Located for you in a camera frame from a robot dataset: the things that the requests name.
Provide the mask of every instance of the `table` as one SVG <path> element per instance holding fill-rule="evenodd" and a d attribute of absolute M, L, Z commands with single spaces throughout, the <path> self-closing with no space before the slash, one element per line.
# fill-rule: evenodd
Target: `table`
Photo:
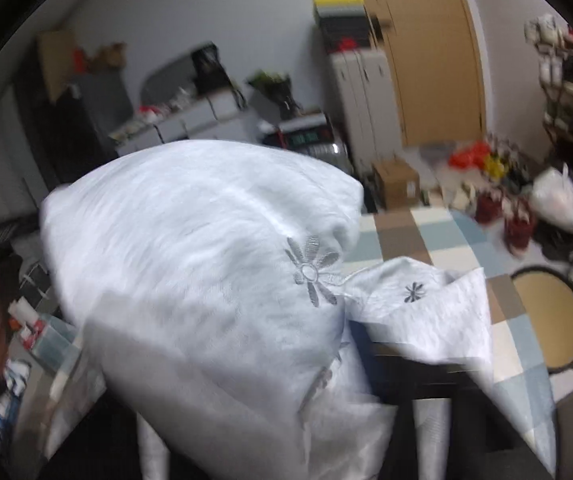
<path fill-rule="evenodd" d="M 362 216 L 346 259 L 349 274 L 398 256 L 449 270 L 483 267 L 491 310 L 493 392 L 498 405 L 549 471 L 555 471 L 555 405 L 547 366 L 531 321 L 507 274 L 508 257 L 464 214 L 444 208 Z"/>

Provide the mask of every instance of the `embroidered flower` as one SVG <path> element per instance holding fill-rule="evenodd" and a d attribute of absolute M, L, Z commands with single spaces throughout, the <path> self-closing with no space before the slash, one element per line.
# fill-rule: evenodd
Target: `embroidered flower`
<path fill-rule="evenodd" d="M 427 293 L 426 290 L 424 290 L 424 285 L 417 282 L 413 282 L 411 286 L 407 285 L 405 289 L 409 296 L 404 298 L 404 303 L 413 303 L 414 301 L 418 301 Z"/>
<path fill-rule="evenodd" d="M 293 238 L 287 238 L 286 241 L 288 242 L 291 250 L 289 251 L 289 249 L 285 249 L 284 251 L 293 262 L 295 269 L 297 269 L 294 273 L 295 283 L 298 285 L 302 285 L 305 282 L 307 283 L 309 298 L 311 303 L 313 303 L 313 306 L 320 306 L 320 300 L 316 289 L 330 304 L 337 304 L 338 299 L 320 281 L 320 278 L 324 277 L 325 281 L 328 283 L 328 278 L 332 277 L 332 275 L 320 272 L 320 269 L 332 266 L 338 261 L 340 255 L 332 251 L 325 254 L 322 258 L 317 259 L 318 250 L 320 248 L 320 238 L 317 236 L 311 236 L 307 240 L 304 253 Z"/>

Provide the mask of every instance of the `blue square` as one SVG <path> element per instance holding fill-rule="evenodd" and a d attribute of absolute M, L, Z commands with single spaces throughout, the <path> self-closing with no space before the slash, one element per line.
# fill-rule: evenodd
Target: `blue square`
<path fill-rule="evenodd" d="M 543 422 L 550 422 L 553 417 L 555 405 L 553 403 L 553 393 L 547 367 L 542 364 L 524 372 L 527 391 L 529 392 L 529 403 L 531 404 L 531 417 L 533 427 L 539 426 Z"/>
<path fill-rule="evenodd" d="M 533 430 L 535 437 L 535 450 L 540 461 L 545 465 L 551 475 L 555 474 L 555 427 L 553 422 L 543 422 Z"/>
<path fill-rule="evenodd" d="M 511 336 L 516 344 L 523 370 L 543 365 L 545 358 L 527 314 L 508 319 Z"/>
<path fill-rule="evenodd" d="M 517 375 L 493 385 L 493 393 L 498 406 L 519 434 L 533 429 L 531 403 L 524 375 Z"/>
<path fill-rule="evenodd" d="M 460 211 L 452 211 L 451 214 L 469 244 L 479 244 L 488 240 L 486 233 L 475 220 L 460 213 Z"/>
<path fill-rule="evenodd" d="M 484 275 L 487 279 L 502 276 L 507 273 L 508 265 L 505 265 L 506 255 L 498 251 L 490 242 L 472 244 L 473 254 L 484 268 Z"/>
<path fill-rule="evenodd" d="M 427 251 L 467 246 L 467 239 L 454 221 L 420 224 L 418 230 Z"/>
<path fill-rule="evenodd" d="M 345 259 L 345 262 L 365 262 L 367 260 L 381 260 L 380 238 L 377 232 L 367 231 L 360 233 L 355 249 Z"/>

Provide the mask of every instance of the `door frame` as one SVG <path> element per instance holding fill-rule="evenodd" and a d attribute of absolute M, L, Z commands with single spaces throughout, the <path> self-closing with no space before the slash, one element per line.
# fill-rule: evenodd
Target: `door frame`
<path fill-rule="evenodd" d="M 480 132 L 481 136 L 484 138 L 487 134 L 487 124 L 486 124 L 486 97 L 484 93 L 484 77 L 483 77 L 483 66 L 482 59 L 480 56 L 480 44 L 478 41 L 478 35 L 475 31 L 475 25 L 473 23 L 473 16 L 471 15 L 471 9 L 469 8 L 468 0 L 460 0 L 465 8 L 465 15 L 467 16 L 467 23 L 469 26 L 469 33 L 471 35 L 471 40 L 473 41 L 473 53 L 475 54 L 475 70 L 477 72 L 478 79 L 478 99 L 480 101 Z M 403 145 L 408 146 L 408 139 L 406 134 L 406 128 L 404 126 L 404 109 L 402 104 L 402 99 L 399 91 L 398 75 L 395 69 L 395 63 L 390 67 L 393 74 L 393 87 L 395 89 L 395 100 L 398 105 L 398 117 L 400 120 L 400 128 L 403 133 Z"/>

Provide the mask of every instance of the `flower center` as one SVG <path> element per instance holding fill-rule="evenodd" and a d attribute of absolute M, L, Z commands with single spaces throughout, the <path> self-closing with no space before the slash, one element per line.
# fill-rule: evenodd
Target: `flower center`
<path fill-rule="evenodd" d="M 309 282 L 314 282 L 315 280 L 318 279 L 318 271 L 315 270 L 315 267 L 313 267 L 310 264 L 304 264 L 302 266 L 302 275 L 309 281 Z"/>

